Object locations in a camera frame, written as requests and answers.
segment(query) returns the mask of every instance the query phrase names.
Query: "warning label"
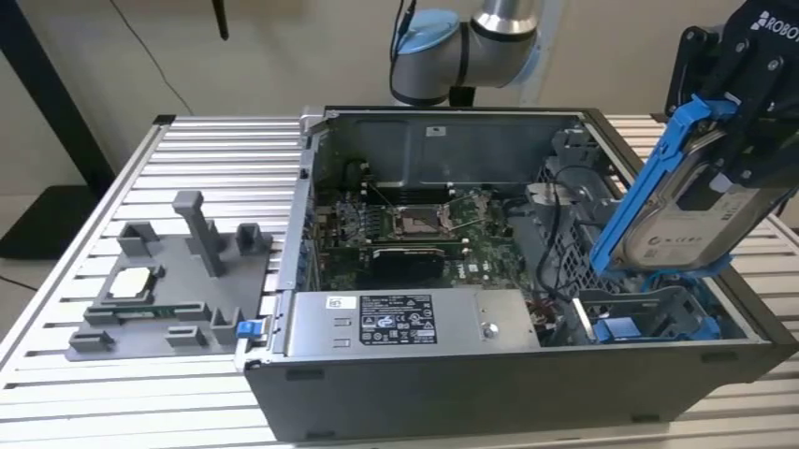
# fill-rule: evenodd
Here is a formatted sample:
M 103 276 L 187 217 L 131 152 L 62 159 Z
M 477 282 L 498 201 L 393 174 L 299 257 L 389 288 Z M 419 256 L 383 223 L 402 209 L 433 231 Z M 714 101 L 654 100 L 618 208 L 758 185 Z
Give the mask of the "warning label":
M 361 297 L 363 344 L 435 344 L 437 316 L 430 295 Z

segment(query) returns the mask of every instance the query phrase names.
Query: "gray plastic post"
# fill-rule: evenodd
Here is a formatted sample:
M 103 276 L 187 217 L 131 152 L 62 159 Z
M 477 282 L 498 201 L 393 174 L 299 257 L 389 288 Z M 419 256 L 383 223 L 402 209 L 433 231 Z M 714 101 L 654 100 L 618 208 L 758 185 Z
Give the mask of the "gray plastic post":
M 179 192 L 173 201 L 173 209 L 185 217 L 189 225 L 189 232 L 195 241 L 194 249 L 201 254 L 209 276 L 219 278 L 225 274 L 225 264 L 218 252 L 218 241 L 205 221 L 202 206 L 203 194 L 195 190 Z

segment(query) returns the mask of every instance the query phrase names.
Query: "blue latch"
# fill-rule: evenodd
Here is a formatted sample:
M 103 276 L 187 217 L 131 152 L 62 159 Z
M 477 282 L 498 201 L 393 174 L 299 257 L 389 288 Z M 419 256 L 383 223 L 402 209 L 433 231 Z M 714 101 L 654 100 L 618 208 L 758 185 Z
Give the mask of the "blue latch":
M 237 326 L 238 339 L 257 339 L 263 334 L 263 323 L 261 321 L 242 321 Z

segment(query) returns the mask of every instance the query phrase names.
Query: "metal slats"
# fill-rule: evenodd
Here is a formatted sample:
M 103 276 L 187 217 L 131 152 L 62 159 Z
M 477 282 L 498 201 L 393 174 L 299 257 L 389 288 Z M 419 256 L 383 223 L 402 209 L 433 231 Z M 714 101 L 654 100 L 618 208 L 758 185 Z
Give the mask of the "metal slats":
M 646 156 L 664 125 L 613 116 L 622 136 Z M 185 234 L 170 203 L 181 189 L 205 192 L 207 215 L 230 232 L 245 221 L 275 233 L 267 289 L 281 268 L 301 150 L 298 122 L 277 118 L 189 118 L 170 127 L 142 176 L 87 242 L 82 258 L 34 318 L 0 371 L 0 449 L 91 447 L 279 447 L 233 355 L 70 363 L 61 351 L 121 252 L 114 237 L 126 220 L 154 219 L 157 231 Z M 766 304 L 799 334 L 799 252 L 780 221 L 769 219 L 736 249 L 734 264 Z M 275 297 L 265 296 L 263 304 Z M 657 448 L 797 447 L 799 357 L 754 384 L 720 388 L 668 425 L 547 431 L 354 448 Z

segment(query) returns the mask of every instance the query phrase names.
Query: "circuit board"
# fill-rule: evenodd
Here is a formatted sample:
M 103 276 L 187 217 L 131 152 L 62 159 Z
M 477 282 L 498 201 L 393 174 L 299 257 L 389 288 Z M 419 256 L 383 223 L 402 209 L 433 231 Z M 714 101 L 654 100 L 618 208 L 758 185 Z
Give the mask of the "circuit board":
M 347 194 L 318 208 L 321 289 L 518 288 L 531 291 L 502 201 L 457 190 L 443 204 L 369 204 Z

